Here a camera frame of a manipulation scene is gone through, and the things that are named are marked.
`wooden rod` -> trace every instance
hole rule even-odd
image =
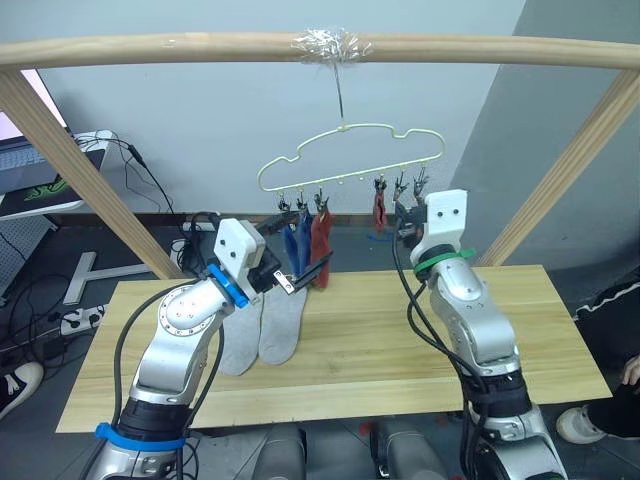
[[[301,33],[163,33],[0,44],[0,70],[174,62],[298,62]],[[498,35],[355,34],[362,62],[519,63],[640,69],[640,45]]]
[[[17,70],[0,72],[0,109],[158,278],[182,278],[182,272],[128,210]]]
[[[478,261],[502,265],[602,150],[640,101],[640,72],[621,72],[556,163]]]

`sneaker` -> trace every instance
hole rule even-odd
[[[574,407],[564,412],[556,422],[558,434],[567,442],[587,445],[607,436],[587,415],[587,407]]]
[[[43,373],[42,365],[30,362],[0,377],[0,420],[36,391]]]

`blue ring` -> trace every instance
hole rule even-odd
[[[249,303],[247,297],[245,297],[242,292],[240,292],[240,290],[238,290],[236,286],[229,281],[229,279],[225,276],[224,273],[222,273],[222,271],[218,267],[211,263],[207,266],[207,268],[216,278],[216,280],[220,282],[220,285],[224,287],[227,293],[231,295],[231,298],[233,298],[233,303],[235,303],[237,307],[244,308],[247,306],[247,304]]]
[[[186,440],[178,438],[177,440],[167,440],[165,442],[145,442],[143,440],[132,440],[123,437],[116,432],[108,423],[100,423],[96,427],[96,437],[106,438],[116,447],[133,450],[135,452],[169,452],[184,447]]]

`red cloth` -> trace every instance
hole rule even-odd
[[[329,246],[329,231],[331,230],[331,214],[325,213],[313,217],[311,224],[311,263],[320,260],[331,251]],[[327,288],[329,284],[329,263],[325,263],[320,275],[313,279],[313,286]]]
[[[383,233],[387,225],[387,212],[384,208],[384,192],[376,192],[373,198],[373,228],[376,233]]]

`wooden tabletop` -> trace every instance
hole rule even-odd
[[[610,396],[541,266],[484,267],[477,272],[513,323],[533,401],[545,404]],[[58,432],[92,431],[98,422],[111,418],[113,351],[122,325],[145,299],[176,283],[118,284]],[[395,272],[331,274],[329,288],[309,293],[294,356],[280,366],[258,359],[240,377],[218,375],[194,426],[459,410],[458,379],[447,359],[411,332],[405,317],[407,303]],[[438,332],[448,338],[431,313],[427,294],[421,304]],[[125,343],[125,397],[155,331],[156,310],[154,305],[140,316]],[[211,342],[209,366],[216,346],[217,335]]]

